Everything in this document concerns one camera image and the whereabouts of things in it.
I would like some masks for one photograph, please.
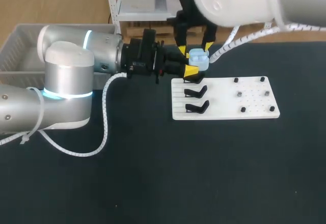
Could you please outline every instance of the black peg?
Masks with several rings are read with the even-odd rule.
[[[187,110],[187,113],[198,113],[198,114],[203,114],[209,107],[209,101],[207,100],[203,106],[198,107],[193,104],[186,104],[185,109]]]
[[[185,89],[184,94],[186,97],[192,97],[192,98],[202,98],[204,94],[207,92],[207,86],[203,86],[202,90],[200,92],[195,92],[191,89]]]

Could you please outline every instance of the black mat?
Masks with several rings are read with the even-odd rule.
[[[326,43],[249,44],[209,77],[269,77],[281,117],[173,121],[171,77],[115,81],[110,141],[91,158],[39,134],[0,147],[1,223],[326,223]],[[69,150],[102,140],[101,93]]]

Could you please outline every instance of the hole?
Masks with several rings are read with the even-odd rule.
[[[108,69],[108,66],[107,65],[101,65],[101,69],[102,70],[107,70]]]

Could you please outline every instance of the white cable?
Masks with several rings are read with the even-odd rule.
[[[98,154],[105,146],[106,141],[107,141],[107,136],[108,136],[108,121],[107,121],[107,115],[106,115],[106,94],[107,94],[107,90],[108,87],[110,86],[110,84],[112,83],[112,81],[114,81],[117,78],[120,77],[127,77],[126,73],[119,73],[119,74],[115,74],[113,76],[111,76],[111,78],[106,82],[104,88],[103,88],[103,94],[102,94],[102,109],[103,109],[103,124],[104,124],[104,136],[103,136],[103,140],[101,145],[94,150],[93,152],[90,153],[75,153],[69,150],[66,150],[64,148],[62,148],[61,146],[59,146],[58,144],[56,144],[43,130],[39,130],[39,132],[43,135],[43,137],[50,143],[52,144],[55,148],[57,148],[58,150],[60,150],[61,152],[65,153],[65,154],[69,154],[72,156],[76,156],[76,157],[90,157],[93,156],[95,154]]]
[[[326,31],[326,28],[321,28],[317,26],[311,26],[311,25],[303,25],[303,24],[289,24],[286,26],[288,32],[300,32],[300,31],[315,31],[315,32],[324,32]],[[238,47],[242,44],[251,42],[253,40],[256,40],[258,38],[268,36],[271,34],[275,34],[278,32],[281,32],[282,30],[279,27],[273,27],[271,29],[262,29],[261,31],[252,33],[250,35],[247,35],[245,37],[241,37],[240,39],[237,39],[231,43],[229,43],[226,46],[223,46],[220,48],[216,53],[214,53],[210,59],[209,62],[215,63],[216,60],[218,60],[223,54],[226,52],[234,49],[235,47]]]
[[[0,140],[0,146],[1,146],[1,145],[4,145],[4,144],[6,144],[6,143],[9,143],[9,142],[11,142],[11,141],[13,141],[13,140],[15,140],[15,139],[21,137],[21,136],[24,136],[24,135],[26,135],[27,133],[28,133],[28,132],[20,132],[20,133],[17,133],[17,134],[15,134],[15,135],[12,135],[12,136],[10,136],[10,137],[8,137],[8,138],[2,139],[2,140]]]
[[[240,28],[240,26],[236,26],[235,28],[233,28],[233,30],[231,31],[231,34],[229,35],[228,39],[226,40],[226,42],[224,43],[223,46],[226,46],[233,41],[235,35],[238,33],[239,28]]]
[[[36,125],[29,132],[29,134],[25,134],[25,135],[22,136],[22,139],[21,139],[20,144],[24,144],[25,142],[27,142],[28,140],[30,140],[30,137],[34,134],[34,132],[36,132],[37,129],[39,129],[39,127],[40,127],[40,125],[42,123],[43,117],[44,117],[44,98],[43,98],[42,93],[37,88],[30,88],[30,87],[28,87],[26,89],[34,90],[37,93],[37,96],[39,96],[39,99],[40,99],[40,112],[39,112],[39,117],[37,119]]]

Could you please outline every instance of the metal shelf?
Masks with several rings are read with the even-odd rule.
[[[112,22],[117,26],[118,33],[121,33],[120,21],[165,21],[168,18],[174,17],[167,11],[166,0],[155,1],[154,12],[126,12],[121,6],[120,0],[108,0]]]
[[[126,12],[122,6],[119,9],[119,21],[165,21],[173,17],[173,15],[167,12],[166,0],[155,0],[154,12]]]

